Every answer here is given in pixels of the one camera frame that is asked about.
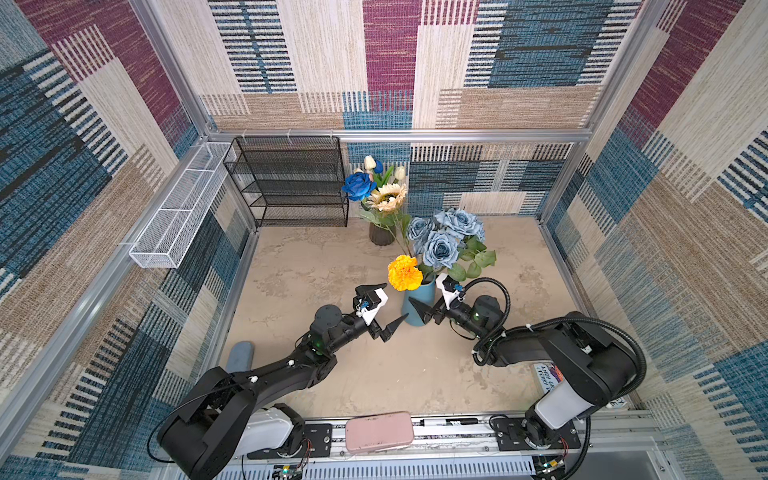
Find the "orange artificial flower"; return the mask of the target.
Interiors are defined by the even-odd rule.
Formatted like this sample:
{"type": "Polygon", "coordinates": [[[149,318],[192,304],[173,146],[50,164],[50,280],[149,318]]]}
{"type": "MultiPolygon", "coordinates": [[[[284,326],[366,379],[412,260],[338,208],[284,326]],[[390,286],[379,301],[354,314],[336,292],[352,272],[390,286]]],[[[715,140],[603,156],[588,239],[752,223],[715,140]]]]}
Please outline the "orange artificial flower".
{"type": "Polygon", "coordinates": [[[424,280],[422,271],[418,268],[419,261],[415,257],[400,255],[387,267],[389,284],[397,291],[413,291],[418,289],[424,280]]]}

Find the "red glass vase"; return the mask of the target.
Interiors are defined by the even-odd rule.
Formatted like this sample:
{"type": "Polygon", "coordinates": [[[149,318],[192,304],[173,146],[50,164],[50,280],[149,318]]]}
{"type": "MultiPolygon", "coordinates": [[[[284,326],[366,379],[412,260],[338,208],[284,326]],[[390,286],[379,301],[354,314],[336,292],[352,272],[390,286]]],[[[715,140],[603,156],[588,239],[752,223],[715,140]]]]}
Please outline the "red glass vase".
{"type": "Polygon", "coordinates": [[[386,228],[370,223],[369,239],[376,246],[388,246],[395,242],[395,235],[386,228]]]}

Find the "dusty blue rose bunch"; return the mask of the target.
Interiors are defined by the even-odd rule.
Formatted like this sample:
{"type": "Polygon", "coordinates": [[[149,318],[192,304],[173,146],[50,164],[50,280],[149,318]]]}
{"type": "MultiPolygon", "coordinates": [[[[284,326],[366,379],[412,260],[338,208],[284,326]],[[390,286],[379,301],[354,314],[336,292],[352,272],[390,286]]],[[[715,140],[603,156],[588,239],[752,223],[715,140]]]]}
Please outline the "dusty blue rose bunch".
{"type": "Polygon", "coordinates": [[[423,284],[441,274],[457,282],[476,279],[497,262],[496,251],[485,245],[482,220],[465,210],[451,208],[430,217],[413,217],[404,227],[403,237],[417,259],[423,284]]]}

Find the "cream artificial sunflower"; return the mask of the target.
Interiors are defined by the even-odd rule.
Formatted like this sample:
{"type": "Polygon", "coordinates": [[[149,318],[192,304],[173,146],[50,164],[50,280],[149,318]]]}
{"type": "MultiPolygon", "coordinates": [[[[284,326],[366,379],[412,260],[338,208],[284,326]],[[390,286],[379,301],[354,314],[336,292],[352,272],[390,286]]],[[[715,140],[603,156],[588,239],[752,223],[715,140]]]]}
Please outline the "cream artificial sunflower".
{"type": "Polygon", "coordinates": [[[395,242],[405,255],[412,256],[407,227],[411,216],[405,211],[407,187],[385,184],[361,201],[359,217],[366,222],[386,228],[395,235],[395,242]]]}

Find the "dark blue artificial rose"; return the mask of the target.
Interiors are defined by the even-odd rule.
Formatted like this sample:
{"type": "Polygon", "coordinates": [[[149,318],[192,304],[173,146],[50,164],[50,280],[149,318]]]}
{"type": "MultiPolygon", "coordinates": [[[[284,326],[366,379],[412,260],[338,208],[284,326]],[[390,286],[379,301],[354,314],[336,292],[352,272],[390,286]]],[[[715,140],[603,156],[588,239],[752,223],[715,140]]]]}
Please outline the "dark blue artificial rose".
{"type": "Polygon", "coordinates": [[[342,186],[350,201],[363,201],[377,188],[371,175],[367,172],[356,172],[348,176],[342,186]]]}

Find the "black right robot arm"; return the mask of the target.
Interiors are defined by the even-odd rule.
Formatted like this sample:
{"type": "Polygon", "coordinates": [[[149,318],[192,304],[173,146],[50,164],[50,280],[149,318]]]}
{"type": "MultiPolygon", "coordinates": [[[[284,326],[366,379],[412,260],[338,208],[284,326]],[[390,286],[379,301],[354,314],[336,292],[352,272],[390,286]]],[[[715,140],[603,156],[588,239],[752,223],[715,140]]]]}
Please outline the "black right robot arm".
{"type": "Polygon", "coordinates": [[[552,447],[573,420],[589,419],[646,377],[639,343],[609,322],[574,311],[508,328],[511,299],[500,281],[480,277],[462,285],[441,274],[436,285],[440,294],[434,304],[410,303],[423,323],[448,320],[471,334],[476,365],[506,368],[549,361],[562,374],[560,383],[512,425],[531,449],[552,447]]]}

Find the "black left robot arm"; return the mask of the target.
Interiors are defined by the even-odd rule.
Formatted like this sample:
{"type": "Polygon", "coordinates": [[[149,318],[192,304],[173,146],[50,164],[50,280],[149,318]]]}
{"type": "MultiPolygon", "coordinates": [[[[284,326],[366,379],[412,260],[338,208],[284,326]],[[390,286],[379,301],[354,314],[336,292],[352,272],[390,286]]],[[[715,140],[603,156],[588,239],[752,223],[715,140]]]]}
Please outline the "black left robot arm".
{"type": "Polygon", "coordinates": [[[235,457],[256,446],[243,446],[248,423],[262,407],[323,381],[338,363],[336,352],[364,334],[384,342],[405,321],[402,315],[382,327],[376,315],[388,301],[385,284],[355,288],[353,311],[320,307],[309,330],[287,357],[248,371],[206,371],[186,397],[153,430],[159,447],[190,479],[212,479],[235,457]]]}

